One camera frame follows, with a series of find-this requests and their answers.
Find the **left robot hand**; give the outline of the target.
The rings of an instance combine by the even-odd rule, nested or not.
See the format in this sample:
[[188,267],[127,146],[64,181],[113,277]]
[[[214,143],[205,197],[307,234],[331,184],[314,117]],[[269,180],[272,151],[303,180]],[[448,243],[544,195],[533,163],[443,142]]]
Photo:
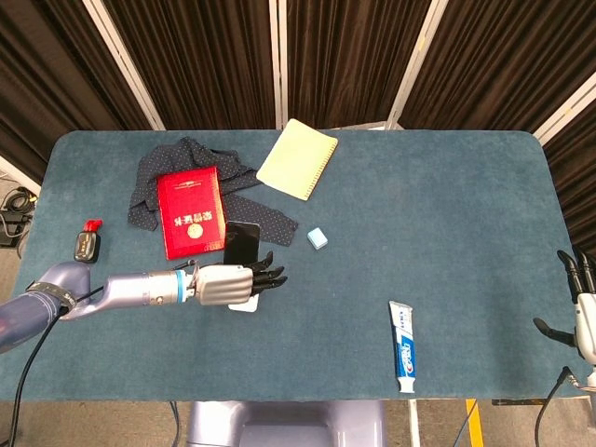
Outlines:
[[243,305],[287,281],[285,267],[273,267],[273,261],[270,251],[263,260],[249,264],[195,265],[191,273],[185,273],[185,287],[201,305]]

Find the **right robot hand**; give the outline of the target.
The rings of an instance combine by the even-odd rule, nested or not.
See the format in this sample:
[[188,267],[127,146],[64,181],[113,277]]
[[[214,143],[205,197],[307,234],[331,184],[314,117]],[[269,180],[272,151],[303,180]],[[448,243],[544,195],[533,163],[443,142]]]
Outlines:
[[589,365],[595,365],[595,258],[578,246],[572,247],[574,257],[557,251],[571,293],[575,312],[574,332],[551,328],[543,319],[533,318],[536,328],[546,337],[577,350]]

